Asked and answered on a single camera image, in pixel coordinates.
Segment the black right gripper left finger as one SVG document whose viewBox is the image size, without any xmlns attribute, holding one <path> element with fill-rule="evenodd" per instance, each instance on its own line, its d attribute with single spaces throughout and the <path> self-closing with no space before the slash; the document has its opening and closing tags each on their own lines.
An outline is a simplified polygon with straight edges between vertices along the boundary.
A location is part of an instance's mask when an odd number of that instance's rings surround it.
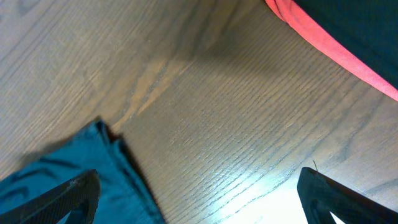
<svg viewBox="0 0 398 224">
<path fill-rule="evenodd" d="M 1 215 L 1 223 L 92 224 L 100 197 L 96 170 L 88 170 Z"/>
</svg>

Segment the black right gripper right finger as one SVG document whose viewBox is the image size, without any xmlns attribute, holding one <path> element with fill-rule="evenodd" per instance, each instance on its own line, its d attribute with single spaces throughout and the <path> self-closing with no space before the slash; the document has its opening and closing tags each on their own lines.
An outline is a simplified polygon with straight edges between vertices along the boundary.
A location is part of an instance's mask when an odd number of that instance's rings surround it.
<svg viewBox="0 0 398 224">
<path fill-rule="evenodd" d="M 397 223 L 397 212 L 310 167 L 302 168 L 297 191 L 310 224 L 335 224 L 334 216 L 343 223 Z"/>
</svg>

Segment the blue denim shorts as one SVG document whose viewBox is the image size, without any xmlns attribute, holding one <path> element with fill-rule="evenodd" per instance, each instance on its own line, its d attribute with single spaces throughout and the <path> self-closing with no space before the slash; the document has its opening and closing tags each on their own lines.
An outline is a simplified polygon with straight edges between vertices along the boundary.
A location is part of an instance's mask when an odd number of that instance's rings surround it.
<svg viewBox="0 0 398 224">
<path fill-rule="evenodd" d="M 96 120 L 66 141 L 21 158 L 22 169 L 1 181 L 6 213 L 86 170 L 97 171 L 101 186 L 95 223 L 164 223 L 150 190 L 134 170 L 123 138 Z"/>
</svg>

